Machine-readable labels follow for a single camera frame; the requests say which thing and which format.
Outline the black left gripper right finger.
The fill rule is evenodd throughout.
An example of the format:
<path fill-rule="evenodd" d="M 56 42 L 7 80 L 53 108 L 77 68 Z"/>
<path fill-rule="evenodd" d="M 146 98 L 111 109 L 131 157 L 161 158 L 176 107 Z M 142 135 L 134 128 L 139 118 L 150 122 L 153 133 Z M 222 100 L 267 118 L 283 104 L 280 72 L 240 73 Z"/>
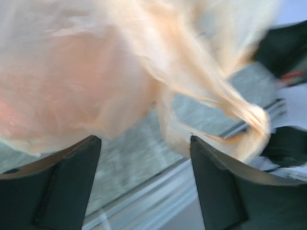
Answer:
<path fill-rule="evenodd" d="M 208 230 L 305 230 L 307 184 L 250 167 L 192 136 L 191 162 Z"/>

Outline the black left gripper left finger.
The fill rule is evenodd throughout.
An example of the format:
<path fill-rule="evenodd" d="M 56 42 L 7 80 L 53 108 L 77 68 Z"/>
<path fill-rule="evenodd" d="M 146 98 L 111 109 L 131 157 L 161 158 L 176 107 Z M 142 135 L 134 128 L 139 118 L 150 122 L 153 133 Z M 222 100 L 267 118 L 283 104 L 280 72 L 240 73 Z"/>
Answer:
<path fill-rule="evenodd" d="M 2 230 L 80 230 L 101 151 L 90 136 L 0 175 Z"/>

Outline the orange banana-print plastic bag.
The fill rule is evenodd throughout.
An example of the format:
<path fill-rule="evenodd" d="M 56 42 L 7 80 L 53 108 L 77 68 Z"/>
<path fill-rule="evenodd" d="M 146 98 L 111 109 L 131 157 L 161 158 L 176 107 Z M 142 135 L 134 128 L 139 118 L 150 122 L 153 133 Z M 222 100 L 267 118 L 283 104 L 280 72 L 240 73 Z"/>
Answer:
<path fill-rule="evenodd" d="M 256 50 L 280 0 L 3 0 L 0 140 L 29 154 L 89 135 L 115 138 L 156 108 L 168 146 L 191 135 L 242 162 L 268 142 L 270 119 L 228 78 Z M 175 94 L 249 125 L 220 138 L 181 123 Z"/>

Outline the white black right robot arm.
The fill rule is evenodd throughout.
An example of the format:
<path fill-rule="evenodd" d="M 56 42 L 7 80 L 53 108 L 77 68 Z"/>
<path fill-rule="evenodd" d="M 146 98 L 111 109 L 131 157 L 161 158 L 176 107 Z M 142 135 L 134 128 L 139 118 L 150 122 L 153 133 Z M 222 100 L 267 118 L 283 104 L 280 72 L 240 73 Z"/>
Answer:
<path fill-rule="evenodd" d="M 286 114 L 276 120 L 262 153 L 274 167 L 269 173 L 307 179 L 307 22 L 271 29 L 255 59 L 276 78 L 277 95 Z"/>

